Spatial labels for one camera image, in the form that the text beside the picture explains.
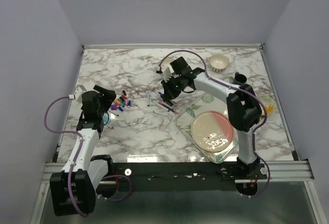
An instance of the black wire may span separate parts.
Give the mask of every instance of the black wire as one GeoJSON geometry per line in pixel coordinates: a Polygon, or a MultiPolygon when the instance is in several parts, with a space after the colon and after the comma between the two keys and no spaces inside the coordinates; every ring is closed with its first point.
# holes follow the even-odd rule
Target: black wire
{"type": "Polygon", "coordinates": [[[187,93],[187,94],[189,94],[189,93],[193,93],[193,92],[195,92],[195,89],[194,90],[192,90],[192,91],[181,91],[181,92],[184,92],[184,93],[187,93]]]}
{"type": "Polygon", "coordinates": [[[107,123],[105,125],[107,125],[109,122],[109,114],[108,114],[108,112],[106,112],[106,113],[107,113],[107,123]]]}

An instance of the metal frame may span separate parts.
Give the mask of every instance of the metal frame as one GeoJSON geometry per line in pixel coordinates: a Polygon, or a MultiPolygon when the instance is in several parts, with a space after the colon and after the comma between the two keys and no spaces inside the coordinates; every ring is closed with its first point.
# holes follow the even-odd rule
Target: metal frame
{"type": "MultiPolygon", "coordinates": [[[[278,102],[278,108],[279,113],[281,116],[281,119],[283,121],[283,126],[286,131],[288,142],[290,147],[294,149],[291,135],[288,129],[288,125],[282,110],[282,106],[280,103],[280,99],[278,97],[276,88],[273,84],[273,80],[271,77],[271,74],[268,70],[268,65],[266,62],[266,58],[264,56],[263,51],[263,45],[262,44],[241,44],[241,45],[231,45],[231,44],[111,44],[111,45],[86,45],[83,46],[82,51],[82,59],[84,56],[85,49],[120,49],[120,48],[256,48],[259,49],[266,72],[269,77],[270,84],[273,88],[274,96],[278,102]]],[[[79,72],[77,73],[75,85],[77,83],[79,76],[79,72]]],[[[319,198],[317,196],[314,184],[312,182],[313,180],[313,174],[310,168],[310,165],[307,161],[268,161],[270,170],[271,170],[271,182],[287,182],[287,181],[304,181],[305,187],[310,199],[310,202],[312,204],[312,208],[314,210],[314,214],[316,217],[316,220],[319,224],[327,224],[327,221],[325,219],[319,198]]],[[[34,205],[32,217],[30,220],[31,224],[37,224],[40,223],[42,218],[43,209],[45,206],[47,194],[49,193],[49,179],[52,173],[59,172],[64,164],[61,163],[47,163],[44,168],[44,173],[42,175],[41,184],[39,188],[39,192],[36,198],[36,202],[34,205]]],[[[236,180],[236,183],[242,183],[245,181],[236,180]]],[[[100,185],[102,184],[109,184],[107,181],[101,181],[100,185]]]]}

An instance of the black mug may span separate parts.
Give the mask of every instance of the black mug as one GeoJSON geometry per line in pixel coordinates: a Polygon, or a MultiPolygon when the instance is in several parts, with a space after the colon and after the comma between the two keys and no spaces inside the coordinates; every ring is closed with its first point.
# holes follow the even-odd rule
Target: black mug
{"type": "Polygon", "coordinates": [[[244,85],[247,82],[247,77],[238,72],[235,73],[232,84],[244,85]]]}

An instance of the gray floor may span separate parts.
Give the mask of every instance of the gray floor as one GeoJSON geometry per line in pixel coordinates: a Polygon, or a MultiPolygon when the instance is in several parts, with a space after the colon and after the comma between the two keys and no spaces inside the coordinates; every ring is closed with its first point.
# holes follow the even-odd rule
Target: gray floor
{"type": "Polygon", "coordinates": [[[302,182],[271,183],[255,199],[241,197],[237,192],[136,192],[122,202],[97,200],[88,218],[56,217],[50,193],[48,196],[41,222],[44,224],[317,223],[302,182]]]}

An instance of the table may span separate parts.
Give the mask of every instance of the table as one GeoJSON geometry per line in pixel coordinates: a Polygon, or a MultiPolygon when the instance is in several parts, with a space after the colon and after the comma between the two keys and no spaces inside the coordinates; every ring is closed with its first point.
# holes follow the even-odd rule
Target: table
{"type": "MultiPolygon", "coordinates": [[[[167,118],[153,113],[160,111],[156,106],[147,107],[147,93],[158,99],[158,91],[163,92],[161,75],[155,72],[157,63],[169,52],[178,49],[86,49],[84,51],[77,84],[91,90],[95,84],[115,90],[121,94],[125,90],[132,100],[132,107],[111,115],[113,121],[104,128],[102,137],[93,155],[110,154],[114,162],[193,162],[208,159],[176,127],[175,118],[167,118]]],[[[223,72],[209,73],[217,78],[233,76],[235,72],[244,74],[256,94],[274,97],[261,53],[256,48],[195,48],[190,49],[209,59],[215,53],[223,53],[230,65],[223,72]]],[[[198,58],[189,53],[172,55],[176,59],[183,56],[193,68],[201,67],[198,58]]],[[[176,99],[178,112],[184,110],[202,91],[192,94],[182,93],[176,99]]],[[[66,121],[66,129],[75,129],[81,113],[81,104],[72,102],[66,121]]],[[[64,135],[60,144],[57,162],[68,160],[76,141],[75,135],[64,135]]],[[[267,123],[257,133],[257,150],[265,160],[293,160],[288,138],[279,112],[268,117],[267,123]]],[[[237,150],[227,160],[235,160],[237,150]]]]}

